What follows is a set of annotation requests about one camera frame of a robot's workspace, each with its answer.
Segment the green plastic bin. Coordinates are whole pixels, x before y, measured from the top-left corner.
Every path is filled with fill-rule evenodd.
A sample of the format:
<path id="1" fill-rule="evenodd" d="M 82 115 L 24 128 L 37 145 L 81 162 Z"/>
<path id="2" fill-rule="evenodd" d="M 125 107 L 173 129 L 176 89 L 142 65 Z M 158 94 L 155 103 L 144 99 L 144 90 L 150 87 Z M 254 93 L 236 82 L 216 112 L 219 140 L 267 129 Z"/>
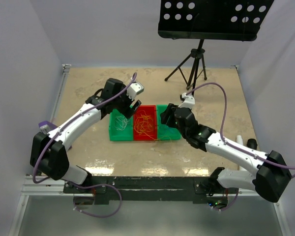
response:
<path id="1" fill-rule="evenodd" d="M 109 119 L 109 138 L 112 142 L 133 141 L 133 118 L 127 119 L 118 110 L 113 110 Z"/>
<path id="2" fill-rule="evenodd" d="M 181 138 L 181 134 L 175 128 L 169 128 L 166 125 L 161 123 L 160 114 L 164 112 L 167 108 L 167 105 L 156 105 L 157 112 L 157 138 L 161 141 L 175 141 Z"/>

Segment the red plastic bin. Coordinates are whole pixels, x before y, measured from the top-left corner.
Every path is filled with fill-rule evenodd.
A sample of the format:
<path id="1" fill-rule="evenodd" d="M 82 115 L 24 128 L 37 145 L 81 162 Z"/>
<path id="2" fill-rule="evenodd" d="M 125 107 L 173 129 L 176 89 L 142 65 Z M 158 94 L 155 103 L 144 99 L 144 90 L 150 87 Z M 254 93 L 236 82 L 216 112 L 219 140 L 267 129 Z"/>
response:
<path id="1" fill-rule="evenodd" d="M 141 105 L 133 116 L 134 141 L 157 140 L 157 118 L 155 105 Z"/>

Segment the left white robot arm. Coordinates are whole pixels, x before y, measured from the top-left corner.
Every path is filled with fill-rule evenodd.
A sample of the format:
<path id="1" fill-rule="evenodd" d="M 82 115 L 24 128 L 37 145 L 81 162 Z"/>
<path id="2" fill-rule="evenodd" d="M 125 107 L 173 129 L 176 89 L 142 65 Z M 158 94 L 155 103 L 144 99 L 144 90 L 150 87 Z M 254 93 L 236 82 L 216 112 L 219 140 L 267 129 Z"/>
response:
<path id="1" fill-rule="evenodd" d="M 144 86 L 136 81 L 137 73 L 132 75 L 129 84 L 109 78 L 105 86 L 86 99 L 82 107 L 67 121 L 48 133 L 38 132 L 32 142 L 30 165 L 33 166 L 33 182 L 38 184 L 36 173 L 42 172 L 47 178 L 74 183 L 81 193 L 91 190 L 90 173 L 71 165 L 67 151 L 73 142 L 87 129 L 101 121 L 113 110 L 125 118 L 131 118 L 141 105 L 136 96 L 144 91 Z"/>

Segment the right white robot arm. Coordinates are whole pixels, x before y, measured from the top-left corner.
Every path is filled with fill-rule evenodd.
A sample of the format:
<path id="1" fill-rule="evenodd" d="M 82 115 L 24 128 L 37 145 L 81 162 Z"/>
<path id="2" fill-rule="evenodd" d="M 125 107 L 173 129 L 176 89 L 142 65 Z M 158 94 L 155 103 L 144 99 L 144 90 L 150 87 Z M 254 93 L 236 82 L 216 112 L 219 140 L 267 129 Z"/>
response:
<path id="1" fill-rule="evenodd" d="M 169 104 L 160 118 L 163 125 L 177 129 L 193 148 L 219 155 L 243 168 L 242 171 L 217 168 L 206 184 L 211 192 L 221 193 L 227 188 L 247 189 L 276 203 L 292 179 L 280 153 L 257 151 L 233 142 L 214 129 L 199 124 L 190 108 Z"/>

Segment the white microphone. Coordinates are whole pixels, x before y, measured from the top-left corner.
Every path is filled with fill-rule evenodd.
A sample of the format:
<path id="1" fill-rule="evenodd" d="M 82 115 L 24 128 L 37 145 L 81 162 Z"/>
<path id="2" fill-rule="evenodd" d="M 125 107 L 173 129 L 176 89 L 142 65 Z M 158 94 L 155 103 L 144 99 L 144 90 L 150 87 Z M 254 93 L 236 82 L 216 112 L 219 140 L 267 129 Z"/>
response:
<path id="1" fill-rule="evenodd" d="M 237 142 L 238 144 L 242 145 L 242 146 L 244 145 L 244 143 L 243 143 L 243 138 L 242 138 L 241 135 L 237 135 L 237 136 L 236 136 L 236 142 Z M 239 170 L 240 170 L 240 171 L 246 171 L 246 169 L 243 168 L 242 166 L 239 166 Z"/>

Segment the black microphone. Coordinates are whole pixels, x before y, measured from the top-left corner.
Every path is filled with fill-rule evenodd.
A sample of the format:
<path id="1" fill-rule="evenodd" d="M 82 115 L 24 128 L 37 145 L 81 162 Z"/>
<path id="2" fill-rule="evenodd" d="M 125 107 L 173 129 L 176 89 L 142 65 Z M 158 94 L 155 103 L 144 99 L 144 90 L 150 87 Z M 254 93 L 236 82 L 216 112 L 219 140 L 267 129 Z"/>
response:
<path id="1" fill-rule="evenodd" d="M 253 150 L 257 150 L 257 148 L 258 148 L 258 144 L 257 144 L 256 139 L 253 139 L 253 138 L 248 139 L 248 140 L 247 140 L 247 144 L 246 144 L 246 146 L 247 146 L 248 148 L 253 149 Z"/>

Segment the purple holder block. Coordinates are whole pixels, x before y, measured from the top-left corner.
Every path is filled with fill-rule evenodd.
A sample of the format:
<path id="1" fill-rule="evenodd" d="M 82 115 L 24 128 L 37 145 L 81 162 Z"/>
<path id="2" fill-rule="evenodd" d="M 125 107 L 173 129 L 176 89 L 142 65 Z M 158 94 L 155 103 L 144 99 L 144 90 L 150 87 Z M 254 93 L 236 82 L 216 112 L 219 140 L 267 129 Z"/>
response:
<path id="1" fill-rule="evenodd" d="M 50 131 L 58 128 L 55 124 L 47 120 L 40 122 L 38 126 L 40 128 L 40 131 L 44 133 L 45 135 L 47 135 Z"/>

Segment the black music stand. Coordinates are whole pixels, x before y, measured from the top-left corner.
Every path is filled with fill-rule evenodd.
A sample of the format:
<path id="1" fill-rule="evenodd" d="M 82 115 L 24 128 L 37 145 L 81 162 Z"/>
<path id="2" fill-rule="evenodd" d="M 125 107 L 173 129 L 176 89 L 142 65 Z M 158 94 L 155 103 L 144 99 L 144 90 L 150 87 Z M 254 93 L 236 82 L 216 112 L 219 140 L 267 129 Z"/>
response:
<path id="1" fill-rule="evenodd" d="M 205 40 L 251 42 L 270 10 L 271 0 L 163 0 L 160 4 L 158 35 L 167 39 L 198 39 L 197 48 L 175 68 L 193 58 L 187 89 L 194 89 L 197 78 L 206 75 Z"/>

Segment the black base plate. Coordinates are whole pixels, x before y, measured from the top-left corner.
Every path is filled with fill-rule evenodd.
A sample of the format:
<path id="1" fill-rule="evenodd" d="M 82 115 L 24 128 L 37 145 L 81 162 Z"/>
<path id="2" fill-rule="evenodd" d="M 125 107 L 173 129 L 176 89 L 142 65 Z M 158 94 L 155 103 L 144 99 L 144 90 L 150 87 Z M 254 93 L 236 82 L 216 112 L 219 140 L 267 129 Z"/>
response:
<path id="1" fill-rule="evenodd" d="M 192 202 L 206 204 L 210 197 L 231 195 L 237 189 L 225 190 L 223 187 L 209 186 L 208 177 L 114 177 L 92 176 L 82 187 L 66 183 L 64 193 L 86 198 L 88 194 L 95 197 L 95 205 L 107 205 L 118 201 L 121 194 L 123 201 L 163 201 Z"/>

